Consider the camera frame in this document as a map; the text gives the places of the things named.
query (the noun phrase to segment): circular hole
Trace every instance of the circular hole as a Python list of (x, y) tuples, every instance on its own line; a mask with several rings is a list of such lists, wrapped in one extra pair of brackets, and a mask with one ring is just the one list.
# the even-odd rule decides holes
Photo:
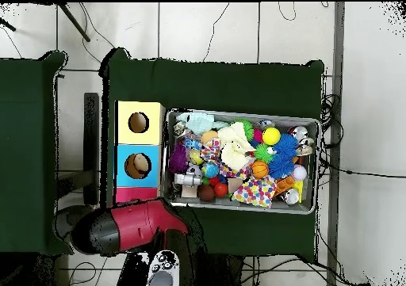
[(149, 119), (143, 112), (135, 112), (128, 118), (128, 127), (134, 133), (146, 132), (149, 127)]
[(125, 160), (124, 170), (133, 179), (144, 179), (151, 171), (151, 160), (144, 153), (131, 154)]

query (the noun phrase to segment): gray bin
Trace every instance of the gray bin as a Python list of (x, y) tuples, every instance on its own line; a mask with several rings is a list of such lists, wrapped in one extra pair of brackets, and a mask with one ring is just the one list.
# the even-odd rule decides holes
[(173, 127), (176, 124), (176, 116), (185, 112), (185, 109), (178, 111), (171, 109), (167, 112), (165, 132), (167, 134), (167, 143), (163, 147), (163, 165), (161, 174), (161, 196), (168, 199), (174, 206), (190, 207), (203, 207), (203, 208), (216, 208), (216, 209), (230, 209), (248, 212), (279, 212), (289, 214), (302, 214), (307, 215), (314, 211), (317, 201), (317, 178), (319, 170), (319, 150), (321, 142), (321, 124), (318, 120), (312, 118), (298, 118), (298, 117), (281, 117), (281, 116), (267, 116), (267, 115), (251, 115), (246, 113), (234, 112), (216, 112), (205, 110), (187, 110), (187, 112), (205, 112), (214, 115), (214, 120), (232, 122), (237, 118), (245, 118), (251, 123), (256, 123), (261, 120), (272, 120), (276, 124), (276, 128), (281, 133), (286, 133), (291, 127), (304, 126), (308, 129), (308, 136), (315, 140), (313, 145), (313, 154), (304, 157), (304, 167), (308, 171), (308, 177), (304, 180), (303, 195), (301, 204), (288, 206), (278, 198), (274, 198), (271, 208), (257, 207), (250, 204), (240, 203), (238, 201), (230, 201), (227, 197), (216, 197), (214, 201), (204, 202), (199, 198), (184, 198), (174, 196), (174, 175), (167, 170), (169, 155), (174, 149), (174, 134)]

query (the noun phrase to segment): orange basketball ball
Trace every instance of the orange basketball ball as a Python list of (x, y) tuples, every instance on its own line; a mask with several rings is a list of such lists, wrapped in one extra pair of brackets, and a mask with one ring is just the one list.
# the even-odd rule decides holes
[(257, 178), (261, 179), (262, 177), (265, 177), (268, 175), (269, 168), (266, 162), (263, 162), (261, 160), (257, 160), (251, 165), (251, 171), (252, 175)]

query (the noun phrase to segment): green cloth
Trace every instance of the green cloth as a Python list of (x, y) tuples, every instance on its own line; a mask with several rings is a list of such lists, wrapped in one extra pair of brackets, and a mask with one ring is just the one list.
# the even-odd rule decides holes
[(54, 80), (62, 52), (0, 59), (0, 251), (68, 254), (54, 235)]
[[(111, 204), (113, 189), (115, 101), (160, 102), (167, 109), (320, 118), (321, 61), (298, 66), (130, 60), (125, 50), (118, 48), (103, 63), (108, 63), (103, 95), (109, 95), (108, 100), (103, 97), (109, 104), (107, 204)], [(179, 211), (186, 218), (191, 214), (184, 208)], [(315, 212), (194, 211), (211, 254), (300, 254), (314, 261)]]

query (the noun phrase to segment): black stand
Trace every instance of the black stand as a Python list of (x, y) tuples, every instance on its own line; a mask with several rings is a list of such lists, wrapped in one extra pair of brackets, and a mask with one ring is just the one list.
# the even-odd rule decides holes
[[(37, 3), (37, 4), (42, 4), (42, 5), (52, 5), (52, 3)], [(66, 3), (56, 3), (57, 6), (59, 6), (61, 8), (61, 10), (67, 15), (67, 17), (69, 18), (69, 20), (71, 21), (71, 23), (74, 25), (74, 27), (76, 27), (76, 29), (79, 31), (79, 33), (83, 36), (83, 38), (89, 43), (90, 42), (90, 38), (89, 36), (87, 36), (86, 32), (83, 31), (82, 27), (80, 26), (80, 24), (76, 21), (75, 17), (73, 16), (73, 14), (71, 13), (71, 11), (69, 11), (67, 9)], [(5, 21), (4, 19), (0, 18), (0, 25), (4, 25), (6, 26), (8, 29), (10, 29), (11, 31), (15, 32), (16, 28), (14, 26), (12, 26), (11, 24), (9, 24), (7, 21)]]
[(98, 102), (97, 93), (85, 93), (83, 171), (67, 174), (58, 179), (58, 199), (83, 187), (84, 203), (98, 203)]

